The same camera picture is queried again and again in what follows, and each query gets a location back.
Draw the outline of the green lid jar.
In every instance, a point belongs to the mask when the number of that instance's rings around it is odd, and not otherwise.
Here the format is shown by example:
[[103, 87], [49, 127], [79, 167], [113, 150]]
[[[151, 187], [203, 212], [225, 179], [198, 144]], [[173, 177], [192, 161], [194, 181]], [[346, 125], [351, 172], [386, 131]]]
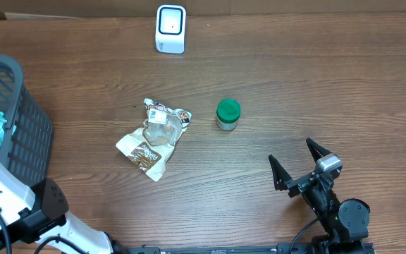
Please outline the green lid jar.
[[240, 104], [234, 99], [223, 99], [216, 109], [216, 123], [221, 130], [231, 131], [238, 125]]

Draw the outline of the brown white snack pouch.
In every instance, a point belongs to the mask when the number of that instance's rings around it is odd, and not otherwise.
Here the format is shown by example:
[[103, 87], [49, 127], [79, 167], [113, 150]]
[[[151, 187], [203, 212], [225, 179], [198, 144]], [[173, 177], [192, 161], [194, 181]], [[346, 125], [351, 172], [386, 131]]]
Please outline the brown white snack pouch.
[[151, 180], [157, 182], [166, 170], [176, 144], [192, 120], [184, 109], [172, 109], [144, 99], [147, 118], [143, 127], [123, 136], [116, 147]]

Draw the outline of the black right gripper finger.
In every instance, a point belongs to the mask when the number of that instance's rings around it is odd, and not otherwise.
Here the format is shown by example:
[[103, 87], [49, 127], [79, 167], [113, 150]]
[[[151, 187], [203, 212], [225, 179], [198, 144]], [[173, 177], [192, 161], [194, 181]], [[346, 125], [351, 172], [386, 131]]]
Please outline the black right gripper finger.
[[288, 190], [288, 184], [293, 181], [290, 174], [281, 166], [279, 161], [273, 155], [269, 155], [269, 163], [273, 173], [273, 184], [275, 190]]
[[307, 147], [315, 162], [317, 162], [322, 157], [325, 157], [326, 155], [331, 154], [331, 151], [320, 146], [318, 143], [313, 141], [311, 138], [306, 139], [306, 144], [307, 144]]

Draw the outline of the grey plastic shopping basket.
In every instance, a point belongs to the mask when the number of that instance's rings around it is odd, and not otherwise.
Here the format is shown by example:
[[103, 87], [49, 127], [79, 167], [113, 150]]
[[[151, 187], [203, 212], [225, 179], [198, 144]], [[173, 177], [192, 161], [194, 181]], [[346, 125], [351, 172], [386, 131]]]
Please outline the grey plastic shopping basket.
[[24, 86], [21, 65], [1, 54], [0, 112], [6, 119], [0, 162], [28, 186], [43, 181], [51, 155], [53, 124]]

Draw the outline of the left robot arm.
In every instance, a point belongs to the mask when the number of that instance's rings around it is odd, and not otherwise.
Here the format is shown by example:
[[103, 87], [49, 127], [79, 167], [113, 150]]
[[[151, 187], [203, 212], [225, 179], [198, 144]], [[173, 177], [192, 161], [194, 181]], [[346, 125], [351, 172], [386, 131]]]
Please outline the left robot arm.
[[77, 218], [65, 195], [51, 179], [32, 187], [14, 177], [0, 162], [0, 250], [11, 253], [15, 242], [51, 246], [62, 253], [127, 253], [103, 231]]

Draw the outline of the white barcode scanner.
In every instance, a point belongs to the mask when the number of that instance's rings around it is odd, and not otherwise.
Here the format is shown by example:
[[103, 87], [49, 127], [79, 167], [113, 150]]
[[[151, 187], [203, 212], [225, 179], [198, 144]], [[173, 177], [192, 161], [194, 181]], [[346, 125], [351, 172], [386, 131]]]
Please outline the white barcode scanner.
[[179, 5], [164, 4], [156, 12], [155, 43], [158, 52], [183, 54], [187, 12]]

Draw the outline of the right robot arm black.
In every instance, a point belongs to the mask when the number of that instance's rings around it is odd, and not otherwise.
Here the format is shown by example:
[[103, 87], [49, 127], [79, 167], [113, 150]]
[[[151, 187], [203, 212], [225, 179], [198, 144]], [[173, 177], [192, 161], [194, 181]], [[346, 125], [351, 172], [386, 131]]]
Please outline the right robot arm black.
[[343, 163], [331, 151], [311, 138], [306, 144], [315, 162], [314, 170], [293, 179], [279, 161], [269, 155], [274, 188], [288, 191], [290, 198], [301, 195], [316, 218], [294, 237], [291, 243], [279, 243], [278, 253], [374, 253], [368, 237], [370, 207], [360, 199], [339, 201], [333, 192], [334, 180], [340, 176]]

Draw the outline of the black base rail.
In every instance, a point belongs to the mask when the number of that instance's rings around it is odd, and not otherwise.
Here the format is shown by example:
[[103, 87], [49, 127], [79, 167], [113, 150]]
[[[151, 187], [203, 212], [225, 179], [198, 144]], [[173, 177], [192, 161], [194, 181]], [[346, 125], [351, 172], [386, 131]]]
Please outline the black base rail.
[[333, 247], [332, 250], [317, 250], [310, 243], [296, 243], [290, 251], [290, 243], [279, 243], [277, 246], [248, 246], [248, 247], [220, 247], [220, 248], [172, 248], [158, 247], [127, 248], [129, 254], [314, 254], [314, 253], [354, 253], [375, 254], [371, 243], [361, 245], [348, 244], [345, 247]]

